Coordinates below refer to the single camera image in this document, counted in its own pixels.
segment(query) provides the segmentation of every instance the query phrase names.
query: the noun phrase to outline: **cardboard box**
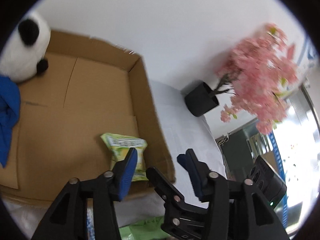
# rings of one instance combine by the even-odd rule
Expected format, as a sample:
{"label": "cardboard box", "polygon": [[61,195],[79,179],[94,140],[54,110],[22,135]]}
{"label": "cardboard box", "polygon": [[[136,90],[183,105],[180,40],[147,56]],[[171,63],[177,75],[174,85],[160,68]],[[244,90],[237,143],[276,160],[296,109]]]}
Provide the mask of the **cardboard box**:
{"label": "cardboard box", "polygon": [[[9,161],[0,168],[4,197],[48,205],[72,177],[109,170],[105,132],[143,138],[147,167],[171,182],[174,167],[162,135],[141,56],[105,41],[52,31],[47,72],[19,85],[20,120]],[[151,192],[133,182],[129,197]]]}

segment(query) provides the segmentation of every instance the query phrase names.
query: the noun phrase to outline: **pink artificial flower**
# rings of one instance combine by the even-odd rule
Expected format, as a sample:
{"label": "pink artificial flower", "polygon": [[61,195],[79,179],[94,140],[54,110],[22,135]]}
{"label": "pink artificial flower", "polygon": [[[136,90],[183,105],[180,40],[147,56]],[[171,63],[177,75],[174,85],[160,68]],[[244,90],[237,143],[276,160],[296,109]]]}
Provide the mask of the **pink artificial flower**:
{"label": "pink artificial flower", "polygon": [[[266,31],[258,38],[240,41],[230,52],[227,61],[216,70],[225,84],[232,86],[235,95],[231,106],[224,106],[221,120],[229,122],[240,110],[257,116],[257,128],[267,134],[274,120],[286,117],[286,103],[279,98],[280,81],[296,82],[297,65],[292,62],[295,45],[287,49],[285,33],[275,24],[267,24]],[[278,57],[277,50],[287,49],[286,57]]]}
{"label": "pink artificial flower", "polygon": [[226,111],[222,110],[221,111],[221,121],[230,122],[230,120],[231,120],[230,115]]}
{"label": "pink artificial flower", "polygon": [[256,127],[260,133],[265,135],[268,135],[272,131],[271,122],[257,122]]}

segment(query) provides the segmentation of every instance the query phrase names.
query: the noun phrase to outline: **green plastic bag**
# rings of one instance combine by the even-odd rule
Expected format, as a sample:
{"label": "green plastic bag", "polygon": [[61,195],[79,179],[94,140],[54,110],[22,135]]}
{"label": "green plastic bag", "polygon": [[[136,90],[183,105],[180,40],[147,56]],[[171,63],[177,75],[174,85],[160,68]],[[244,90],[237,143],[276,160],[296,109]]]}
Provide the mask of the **green plastic bag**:
{"label": "green plastic bag", "polygon": [[154,217],[120,228],[122,240],[164,239],[170,236],[162,231],[164,217]]}

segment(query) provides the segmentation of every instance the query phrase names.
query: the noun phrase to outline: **snack bag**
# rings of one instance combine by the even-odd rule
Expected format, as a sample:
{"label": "snack bag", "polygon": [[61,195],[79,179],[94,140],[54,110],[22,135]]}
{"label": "snack bag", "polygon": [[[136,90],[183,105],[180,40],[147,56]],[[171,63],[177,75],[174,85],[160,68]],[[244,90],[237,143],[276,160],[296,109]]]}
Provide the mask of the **snack bag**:
{"label": "snack bag", "polygon": [[132,181],[148,180],[146,177],[146,166],[143,159],[143,151],[147,147],[147,142],[145,140],[133,136],[114,133],[102,134],[101,139],[112,152],[111,170],[115,166],[116,162],[124,160],[129,149],[134,147],[137,150],[138,161]]}

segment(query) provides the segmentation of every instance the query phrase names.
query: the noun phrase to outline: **blue gripper pad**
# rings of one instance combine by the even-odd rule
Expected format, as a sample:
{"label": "blue gripper pad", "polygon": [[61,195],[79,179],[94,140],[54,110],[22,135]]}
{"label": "blue gripper pad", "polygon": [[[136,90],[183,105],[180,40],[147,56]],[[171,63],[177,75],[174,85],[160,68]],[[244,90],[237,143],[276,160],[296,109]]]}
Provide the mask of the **blue gripper pad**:
{"label": "blue gripper pad", "polygon": [[195,196],[198,198],[202,198],[203,192],[200,175],[198,174],[196,165],[194,164],[191,156],[188,153],[179,154],[177,157],[177,161],[189,173]]}
{"label": "blue gripper pad", "polygon": [[128,194],[131,180],[134,174],[134,171],[137,166],[138,161],[138,153],[137,150],[134,149],[131,153],[131,156],[127,162],[125,170],[119,180],[119,200],[122,201],[123,198]]}

